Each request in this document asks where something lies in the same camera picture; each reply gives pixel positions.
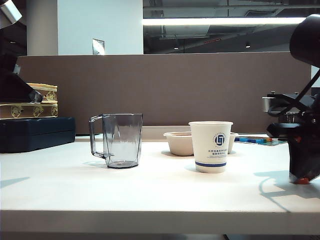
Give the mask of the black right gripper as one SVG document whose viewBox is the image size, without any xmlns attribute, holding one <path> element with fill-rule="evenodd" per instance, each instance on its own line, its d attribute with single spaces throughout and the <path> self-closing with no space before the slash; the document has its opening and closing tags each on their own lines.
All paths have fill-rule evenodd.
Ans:
<svg viewBox="0 0 320 240">
<path fill-rule="evenodd" d="M 320 99 L 298 92 L 270 93 L 263 96 L 262 110 L 277 122 L 267 127 L 267 135 L 279 139 L 300 139 L 303 136 L 320 136 Z M 313 143 L 308 149 L 306 170 L 302 148 L 289 142 L 289 180 L 298 182 L 304 176 L 309 181 L 320 175 L 320 144 Z"/>
</svg>

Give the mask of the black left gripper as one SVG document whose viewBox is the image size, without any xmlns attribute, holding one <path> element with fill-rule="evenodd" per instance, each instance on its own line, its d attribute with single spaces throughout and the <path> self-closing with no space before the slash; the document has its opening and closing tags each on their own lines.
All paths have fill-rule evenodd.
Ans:
<svg viewBox="0 0 320 240">
<path fill-rule="evenodd" d="M 25 83 L 18 75 L 18 57 L 9 53 L 0 56 L 0 68 L 10 73 L 0 75 L 1 103 L 41 103 L 43 96 Z"/>
</svg>

